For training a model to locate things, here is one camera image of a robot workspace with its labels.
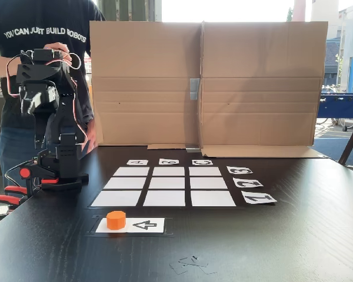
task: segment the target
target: sky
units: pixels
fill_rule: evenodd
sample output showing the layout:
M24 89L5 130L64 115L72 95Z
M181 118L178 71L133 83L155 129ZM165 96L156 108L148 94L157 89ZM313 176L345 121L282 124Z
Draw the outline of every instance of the sky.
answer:
M307 0L306 21L311 5ZM339 0L339 11L352 5L353 0ZM162 21L283 22L293 6L294 0L162 0Z

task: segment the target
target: cardboard backdrop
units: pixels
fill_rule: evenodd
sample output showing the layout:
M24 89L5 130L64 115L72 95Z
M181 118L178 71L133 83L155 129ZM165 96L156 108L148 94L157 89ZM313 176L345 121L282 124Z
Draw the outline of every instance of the cardboard backdrop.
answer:
M326 22L91 22L99 144L317 157L306 146L327 29Z

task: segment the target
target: white paper card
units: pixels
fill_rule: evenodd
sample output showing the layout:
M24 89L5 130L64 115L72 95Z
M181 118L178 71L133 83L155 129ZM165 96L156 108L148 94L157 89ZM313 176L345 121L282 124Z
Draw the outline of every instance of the white paper card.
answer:
M146 194L144 207L184 207L184 191L151 191Z
M211 160L192 160L194 166L212 166L213 163Z
M146 177L112 177L104 189L142 189Z
M191 189L227 189L221 177L191 177Z
M120 167L114 176L147 176L148 167Z
M263 185L257 180L251 179L239 179L233 178L236 187L239 188L254 188L254 187L262 187Z
M102 191L92 207L135 207L141 191Z
M184 189L184 177L153 177L149 189Z
M167 165L171 165L171 164L178 164L179 160L168 160L168 159L159 159L159 165L160 166L167 166Z
M148 160L129 160L127 163L129 166L146 166Z
M264 204L277 202L271 195L266 193L251 193L242 191L245 201L249 204Z
M106 217L99 222L96 233L163 233L165 219L153 218L128 218L125 219L125 227L119 230L107 228Z
M229 191L191 191L194 207L235 207Z
M252 173L251 169L247 167L235 167L235 166L227 166L229 172L231 174L248 174Z
M221 176L218 167L190 167L189 168L190 176Z
M184 167L155 167L153 176L184 176Z

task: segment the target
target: orange block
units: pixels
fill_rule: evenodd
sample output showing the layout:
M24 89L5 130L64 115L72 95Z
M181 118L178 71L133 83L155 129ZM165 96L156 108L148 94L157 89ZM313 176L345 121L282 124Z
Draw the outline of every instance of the orange block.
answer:
M110 230L119 230L125 227L125 212L112 211L107 214L107 228Z

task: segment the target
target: table surface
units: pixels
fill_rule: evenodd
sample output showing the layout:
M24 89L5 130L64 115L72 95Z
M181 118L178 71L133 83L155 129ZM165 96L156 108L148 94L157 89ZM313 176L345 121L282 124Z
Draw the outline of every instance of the table surface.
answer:
M238 207L126 208L127 217L168 218L173 236L87 236L95 216L114 210L88 206L116 169L129 159L154 167L159 158L188 167L202 157L100 147L82 162L90 182L80 194L39 192L16 209L0 222L0 282L353 281L353 172L330 159L213 159ZM245 203L226 166L250 168L264 185L257 192L277 203ZM218 273L170 268L191 255Z

